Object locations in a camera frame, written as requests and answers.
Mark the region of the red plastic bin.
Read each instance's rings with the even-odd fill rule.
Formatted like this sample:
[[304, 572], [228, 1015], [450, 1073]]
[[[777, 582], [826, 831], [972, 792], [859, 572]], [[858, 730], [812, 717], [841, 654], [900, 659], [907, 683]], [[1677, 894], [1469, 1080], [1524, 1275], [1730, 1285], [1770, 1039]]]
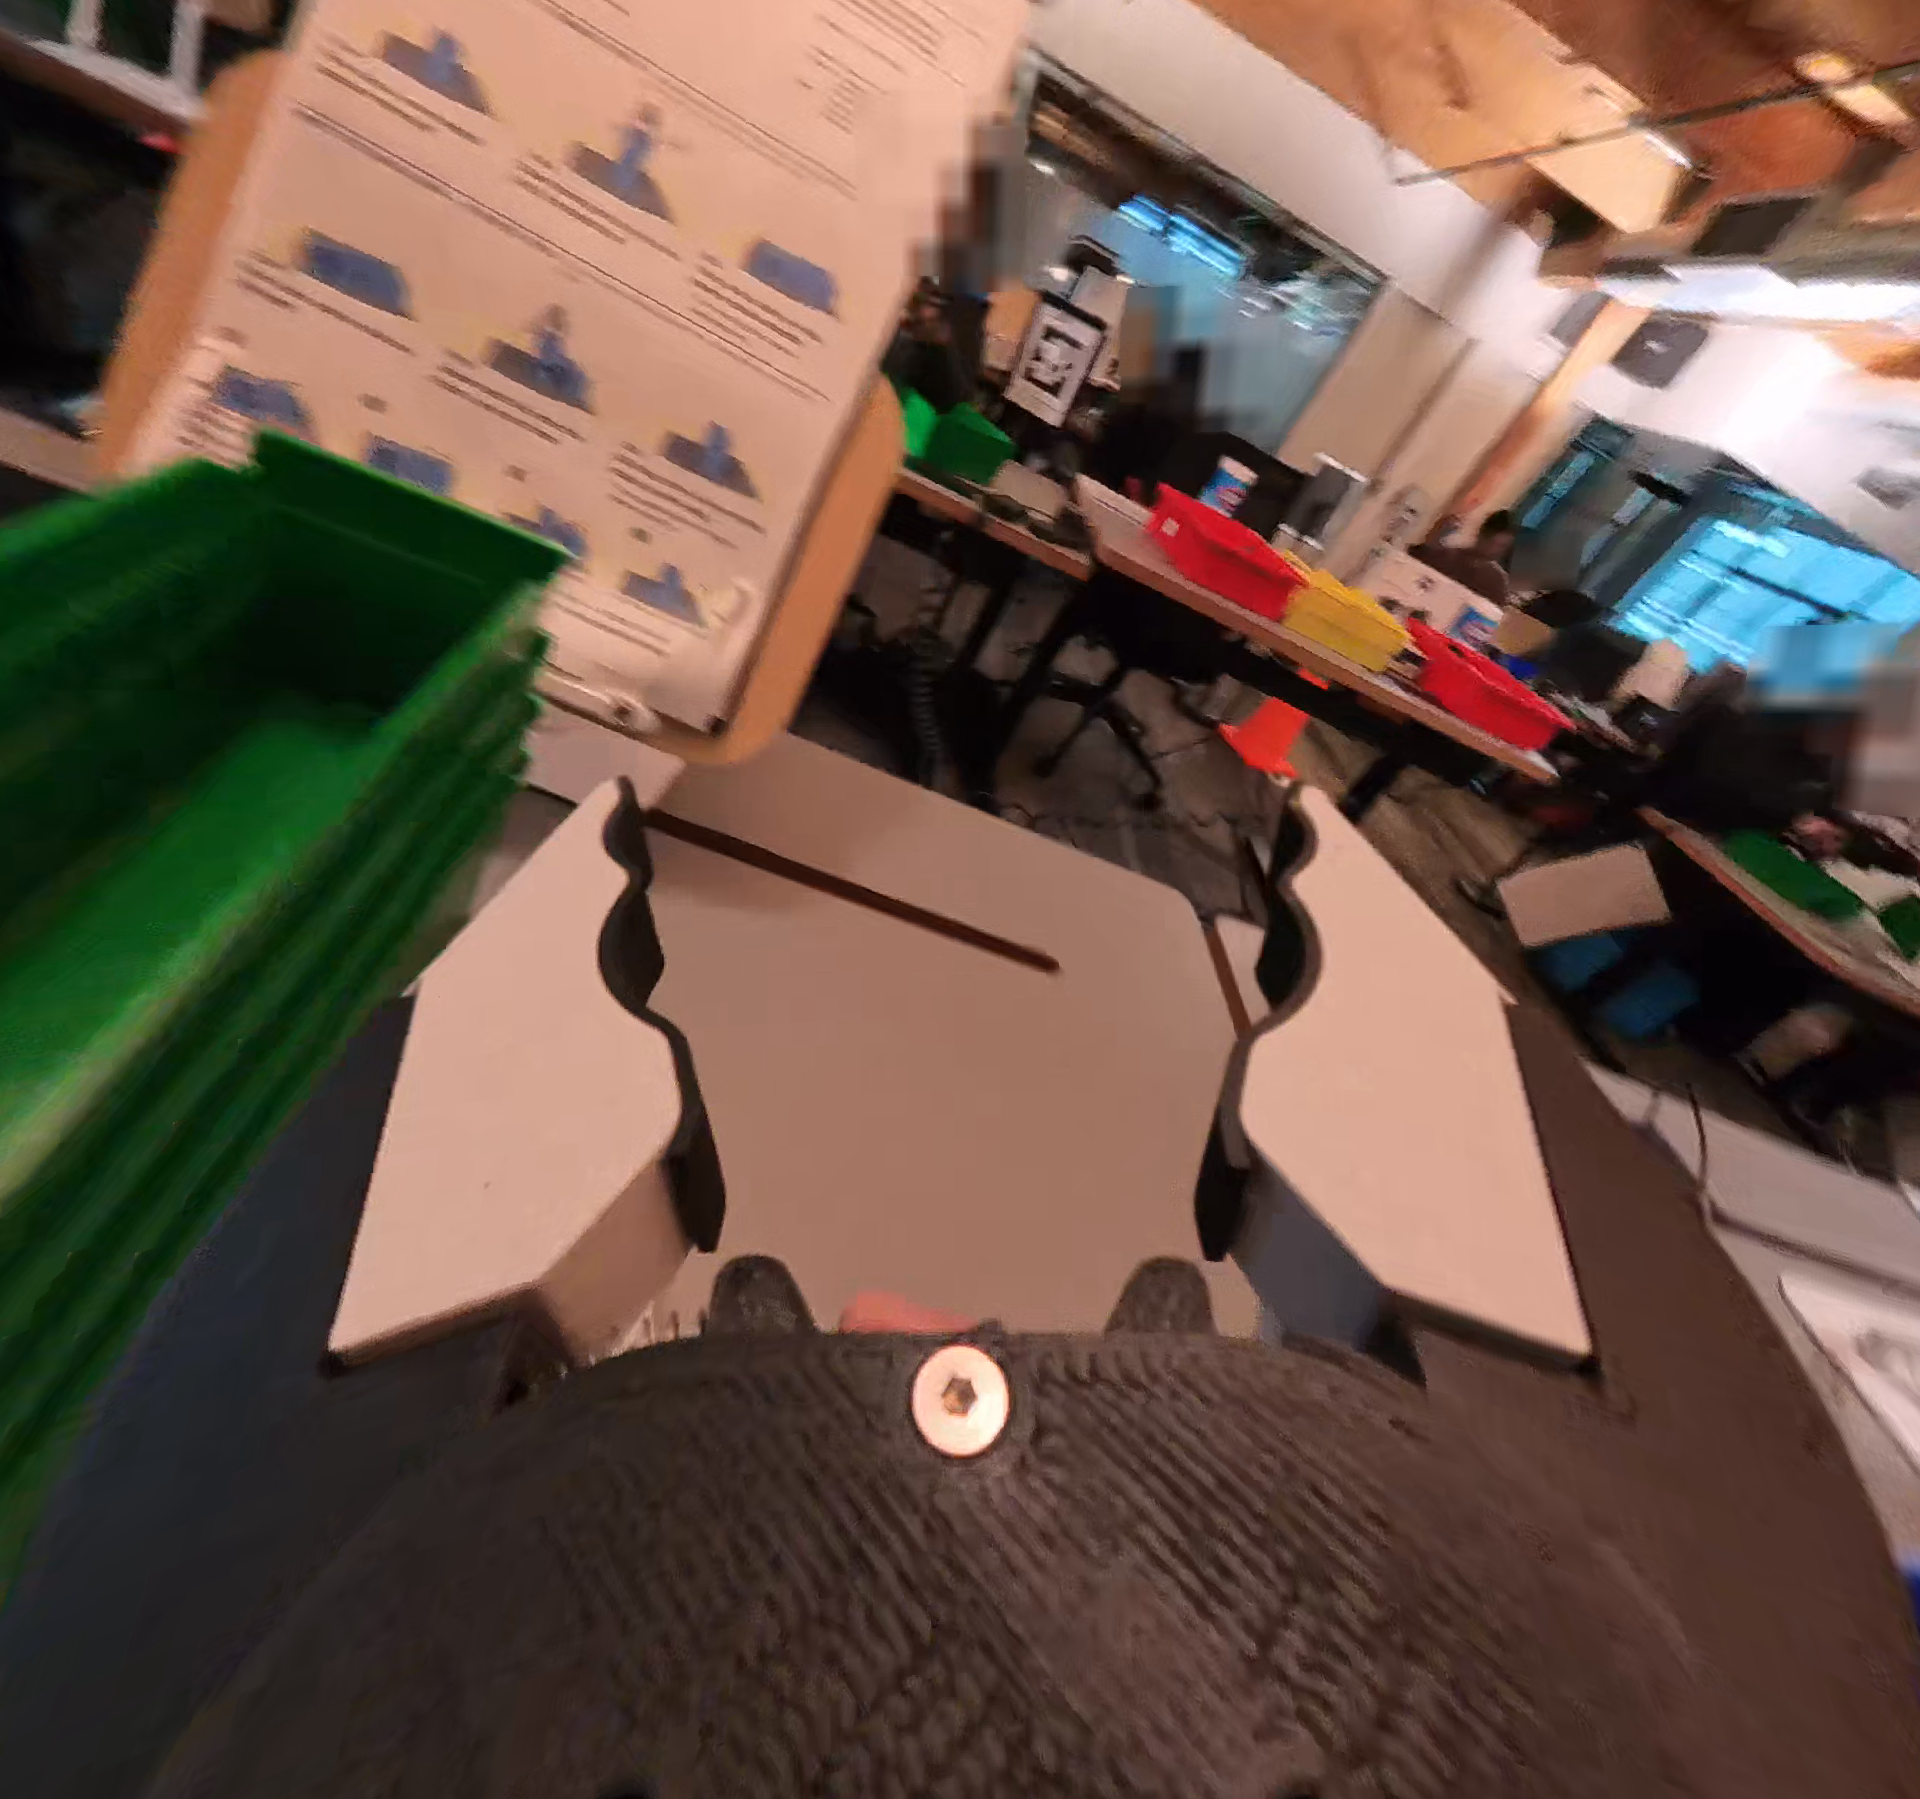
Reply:
[[1217, 600], [1280, 624], [1308, 582], [1308, 567], [1259, 538], [1236, 516], [1162, 484], [1146, 535], [1191, 586]]
[[1476, 647], [1407, 620], [1404, 633], [1420, 659], [1414, 689], [1470, 728], [1517, 751], [1546, 751], [1572, 730], [1572, 717], [1519, 681]]

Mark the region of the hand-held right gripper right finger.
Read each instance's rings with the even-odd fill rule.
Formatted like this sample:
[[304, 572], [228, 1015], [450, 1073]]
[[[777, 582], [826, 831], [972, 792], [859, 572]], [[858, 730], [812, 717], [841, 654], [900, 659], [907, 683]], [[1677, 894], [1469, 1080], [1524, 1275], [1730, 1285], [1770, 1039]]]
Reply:
[[1321, 790], [1287, 790], [1265, 922], [1210, 946], [1233, 1050], [1195, 1186], [1259, 1336], [1435, 1330], [1553, 1370], [1595, 1339], [1519, 1011]]

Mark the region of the printed tag sign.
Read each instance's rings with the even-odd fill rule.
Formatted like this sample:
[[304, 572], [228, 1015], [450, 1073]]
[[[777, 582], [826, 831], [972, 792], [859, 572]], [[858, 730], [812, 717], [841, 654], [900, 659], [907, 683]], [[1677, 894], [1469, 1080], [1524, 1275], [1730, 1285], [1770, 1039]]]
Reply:
[[1069, 298], [1039, 295], [1006, 370], [1003, 407], [1061, 430], [1108, 345], [1108, 325]]

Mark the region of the wooden-top table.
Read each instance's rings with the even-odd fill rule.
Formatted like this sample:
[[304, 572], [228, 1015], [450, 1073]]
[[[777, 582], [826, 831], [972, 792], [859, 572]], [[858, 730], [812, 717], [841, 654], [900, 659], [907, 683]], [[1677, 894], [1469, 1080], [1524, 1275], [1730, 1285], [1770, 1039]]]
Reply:
[[1299, 708], [1311, 721], [1372, 750], [1372, 764], [1336, 803], [1350, 825], [1366, 823], [1404, 774], [1424, 774], [1451, 788], [1469, 785], [1484, 768], [1542, 788], [1560, 779], [1547, 756], [1470, 726], [1414, 683], [1375, 675], [1291, 626], [1265, 620], [1197, 586], [1149, 542], [1143, 507], [1088, 478], [1075, 482], [1075, 501], [1088, 525], [1099, 569], [1157, 592], [1228, 635], [1228, 678]]
[[992, 681], [984, 655], [1027, 577], [1061, 582], [1062, 610], [1076, 601], [1094, 573], [1091, 535], [1073, 507], [1043, 512], [1012, 489], [903, 463], [877, 538], [911, 551], [944, 582], [908, 628], [913, 767], [925, 783], [992, 810], [1019, 683]]

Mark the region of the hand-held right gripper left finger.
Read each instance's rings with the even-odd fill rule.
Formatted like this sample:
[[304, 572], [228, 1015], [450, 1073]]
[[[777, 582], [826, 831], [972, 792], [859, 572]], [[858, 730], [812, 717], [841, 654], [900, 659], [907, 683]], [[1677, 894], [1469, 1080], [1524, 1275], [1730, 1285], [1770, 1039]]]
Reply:
[[647, 826], [634, 783], [607, 779], [415, 981], [335, 1360], [510, 1317], [586, 1366], [718, 1250], [729, 1191], [657, 1008]]

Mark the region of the printed instruction sheet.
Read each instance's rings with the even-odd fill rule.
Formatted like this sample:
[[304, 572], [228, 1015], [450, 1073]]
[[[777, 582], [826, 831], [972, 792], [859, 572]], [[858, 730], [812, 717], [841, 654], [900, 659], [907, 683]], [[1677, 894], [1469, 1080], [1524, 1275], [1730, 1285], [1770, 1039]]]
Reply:
[[133, 471], [279, 433], [568, 557], [560, 690], [737, 710], [1027, 0], [303, 0]]

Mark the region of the yellow plastic bin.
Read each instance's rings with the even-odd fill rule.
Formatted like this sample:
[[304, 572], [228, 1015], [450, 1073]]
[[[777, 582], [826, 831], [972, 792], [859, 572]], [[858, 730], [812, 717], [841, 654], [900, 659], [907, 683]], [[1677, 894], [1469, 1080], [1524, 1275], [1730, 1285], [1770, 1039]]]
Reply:
[[1411, 652], [1411, 635], [1398, 617], [1324, 567], [1305, 569], [1283, 611], [1283, 628], [1375, 678]]

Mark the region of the orange traffic cone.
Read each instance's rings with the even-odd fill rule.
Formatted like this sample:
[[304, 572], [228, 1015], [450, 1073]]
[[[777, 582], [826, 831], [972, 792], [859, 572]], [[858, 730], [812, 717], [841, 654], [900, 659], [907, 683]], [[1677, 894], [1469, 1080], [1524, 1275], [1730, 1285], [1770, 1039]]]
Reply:
[[1251, 774], [1268, 779], [1298, 779], [1295, 747], [1311, 723], [1306, 710], [1279, 697], [1263, 697], [1244, 720], [1217, 726], [1222, 745]]

